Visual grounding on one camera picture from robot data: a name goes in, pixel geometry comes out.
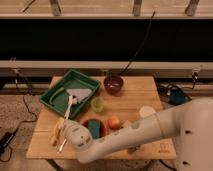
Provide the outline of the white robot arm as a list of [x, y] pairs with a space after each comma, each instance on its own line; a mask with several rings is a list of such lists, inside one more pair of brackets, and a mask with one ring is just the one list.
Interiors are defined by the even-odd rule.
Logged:
[[195, 99], [154, 113], [99, 139], [93, 139], [86, 127], [72, 120], [65, 120], [61, 131], [80, 163], [179, 136], [178, 171], [213, 171], [213, 98]]

